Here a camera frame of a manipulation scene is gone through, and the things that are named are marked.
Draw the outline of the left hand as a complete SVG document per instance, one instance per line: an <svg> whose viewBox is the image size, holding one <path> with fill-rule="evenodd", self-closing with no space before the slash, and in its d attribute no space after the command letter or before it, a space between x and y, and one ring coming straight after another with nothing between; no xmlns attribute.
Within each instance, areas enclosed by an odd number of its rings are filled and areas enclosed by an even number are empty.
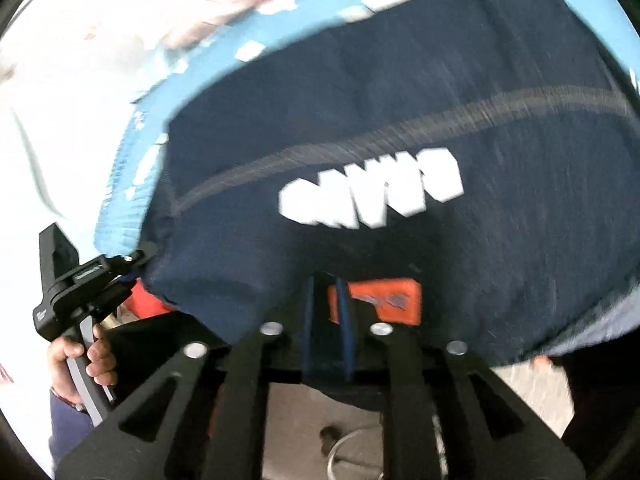
<svg viewBox="0 0 640 480"><path fill-rule="evenodd" d="M51 373L51 389L55 396L68 404L82 404L67 362L80 360L86 364L89 378L102 387L114 387L117 384L116 359L106 330L101 324L93 326L94 341L86 349L79 342L61 336L49 344L47 361Z"/></svg>

